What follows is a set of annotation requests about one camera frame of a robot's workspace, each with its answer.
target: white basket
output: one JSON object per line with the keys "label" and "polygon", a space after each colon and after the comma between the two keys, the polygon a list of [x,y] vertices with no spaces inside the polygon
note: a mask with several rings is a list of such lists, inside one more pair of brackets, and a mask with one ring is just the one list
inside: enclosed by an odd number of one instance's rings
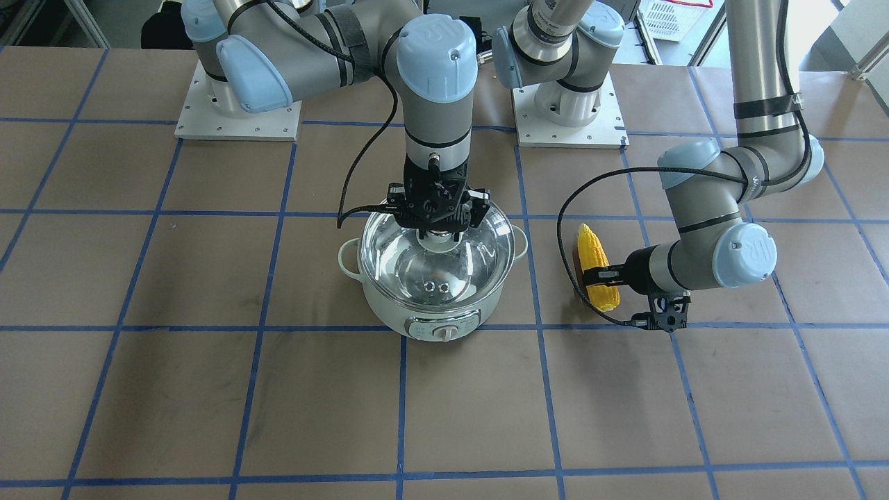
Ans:
{"label": "white basket", "polygon": [[694,23],[708,9],[713,8],[712,0],[704,0],[701,4],[690,2],[677,3],[671,0],[649,0],[643,5],[645,25],[654,38],[681,42],[691,31]]}

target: corn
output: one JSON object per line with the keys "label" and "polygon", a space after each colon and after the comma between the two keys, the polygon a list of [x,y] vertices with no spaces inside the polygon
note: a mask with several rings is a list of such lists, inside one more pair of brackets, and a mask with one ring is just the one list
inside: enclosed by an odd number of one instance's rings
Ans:
{"label": "corn", "polygon": [[[602,243],[587,224],[581,224],[577,231],[577,255],[581,258],[582,270],[608,265]],[[616,286],[587,286],[587,296],[593,305],[603,311],[613,310],[621,304],[621,293]]]}

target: light blue joint cap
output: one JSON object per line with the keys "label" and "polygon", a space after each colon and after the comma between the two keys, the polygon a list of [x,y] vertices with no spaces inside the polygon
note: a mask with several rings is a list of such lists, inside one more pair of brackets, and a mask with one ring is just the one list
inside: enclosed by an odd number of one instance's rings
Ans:
{"label": "light blue joint cap", "polygon": [[266,54],[240,35],[216,44],[228,82],[248,113],[261,113],[293,104],[290,88]]}
{"label": "light blue joint cap", "polygon": [[[719,143],[713,138],[687,142],[662,154],[658,158],[658,166],[703,170],[717,159],[720,151]],[[693,173],[661,172],[661,187],[664,190],[675,188],[692,176]]]}
{"label": "light blue joint cap", "polygon": [[713,276],[725,288],[752,285],[769,277],[778,263],[778,248],[759,224],[741,223],[719,237],[713,253]]}
{"label": "light blue joint cap", "polygon": [[522,88],[522,74],[518,71],[516,51],[509,41],[509,31],[505,26],[497,28],[491,42],[494,53],[494,69],[497,79],[508,89]]}
{"label": "light blue joint cap", "polygon": [[814,135],[809,135],[809,142],[812,145],[812,161],[809,163],[809,169],[805,171],[805,175],[797,186],[814,179],[821,173],[821,169],[824,167],[824,148],[821,147],[821,143],[818,142],[818,138]]}
{"label": "light blue joint cap", "polygon": [[185,0],[181,13],[185,32],[192,42],[209,42],[226,32],[213,0]]}
{"label": "light blue joint cap", "polygon": [[409,20],[398,38],[398,73],[427,101],[455,102],[476,86],[476,38],[465,22],[444,14]]}
{"label": "light blue joint cap", "polygon": [[594,2],[577,27],[589,39],[612,49],[621,46],[626,29],[621,15],[602,2]]}

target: pot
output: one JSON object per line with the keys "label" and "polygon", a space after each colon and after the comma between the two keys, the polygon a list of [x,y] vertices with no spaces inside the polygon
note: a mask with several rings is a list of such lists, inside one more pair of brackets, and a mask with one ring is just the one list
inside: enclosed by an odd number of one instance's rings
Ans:
{"label": "pot", "polygon": [[[524,249],[516,254],[515,235]],[[358,272],[343,254],[357,247]],[[528,238],[494,204],[479,224],[460,234],[427,234],[399,226],[391,214],[371,214],[361,238],[347,241],[337,255],[340,269],[360,282],[374,314],[401,335],[449,342],[484,323],[500,301],[515,260],[525,256]]]}

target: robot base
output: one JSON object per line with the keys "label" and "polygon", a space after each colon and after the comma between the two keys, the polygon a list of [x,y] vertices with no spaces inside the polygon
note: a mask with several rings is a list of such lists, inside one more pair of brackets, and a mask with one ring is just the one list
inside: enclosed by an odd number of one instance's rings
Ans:
{"label": "robot base", "polygon": [[195,75],[191,78],[179,123],[176,124],[176,137],[210,141],[296,141],[296,130],[300,123],[301,102],[292,106],[274,109],[265,113],[251,114],[240,109],[233,101],[234,94],[219,94],[227,84],[214,88],[204,67],[197,63]]}
{"label": "robot base", "polygon": [[534,93],[537,85],[528,85],[512,91],[512,101],[516,110],[518,145],[529,148],[595,148],[617,149],[629,145],[627,131],[624,130],[621,107],[614,95],[611,75],[602,83],[602,103],[596,119],[580,128],[556,125],[534,106]]}

